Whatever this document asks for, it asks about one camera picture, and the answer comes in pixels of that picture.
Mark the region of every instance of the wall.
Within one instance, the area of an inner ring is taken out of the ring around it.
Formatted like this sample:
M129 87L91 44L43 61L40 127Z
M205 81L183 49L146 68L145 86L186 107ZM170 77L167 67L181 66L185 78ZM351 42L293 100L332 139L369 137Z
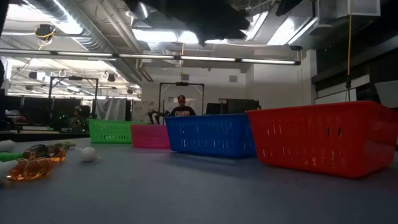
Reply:
M168 68L147 68L148 73L156 81L155 83L144 83L142 86L142 101L153 101L159 103L159 83L160 82L180 82L180 69ZM211 69L210 71L202 68L184 68L183 72L190 75L189 83L205 84L205 107L207 103L218 103L222 98L245 99L246 98L246 75L238 69ZM238 82L230 83L229 76L236 75ZM169 97L185 95L187 98L196 99L194 110L201 111L201 86L162 86L162 99L167 101Z
M312 105L315 87L316 54L309 50L302 66L255 64L246 74L247 98L259 100L262 108Z

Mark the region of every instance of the blue basket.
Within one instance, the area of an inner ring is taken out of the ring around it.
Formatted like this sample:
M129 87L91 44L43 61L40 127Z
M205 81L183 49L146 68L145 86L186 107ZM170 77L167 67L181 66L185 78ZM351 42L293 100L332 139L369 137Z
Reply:
M250 122L245 114L165 119L173 151L223 157L256 155Z

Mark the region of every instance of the glass bottle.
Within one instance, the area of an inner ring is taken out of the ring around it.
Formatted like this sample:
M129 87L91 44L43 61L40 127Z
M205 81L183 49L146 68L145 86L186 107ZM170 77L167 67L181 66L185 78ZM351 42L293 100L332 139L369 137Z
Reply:
M38 158L33 160L18 159L18 164L10 170L8 179L11 180L34 180L48 176L54 162L49 158Z

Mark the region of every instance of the green basket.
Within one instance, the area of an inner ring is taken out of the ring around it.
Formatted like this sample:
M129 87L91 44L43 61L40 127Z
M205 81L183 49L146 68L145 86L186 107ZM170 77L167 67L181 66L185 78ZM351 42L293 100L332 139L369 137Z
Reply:
M131 143L130 125L148 124L141 121L89 120L92 143Z

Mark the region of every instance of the black equipment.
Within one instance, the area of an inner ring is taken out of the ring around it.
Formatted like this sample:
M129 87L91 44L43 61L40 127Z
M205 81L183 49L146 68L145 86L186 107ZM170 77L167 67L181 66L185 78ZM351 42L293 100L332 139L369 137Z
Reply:
M260 108L258 100L227 99L226 104L228 113L244 113L247 110L257 110Z
M227 109L227 104L225 103L208 103L206 114L225 114Z

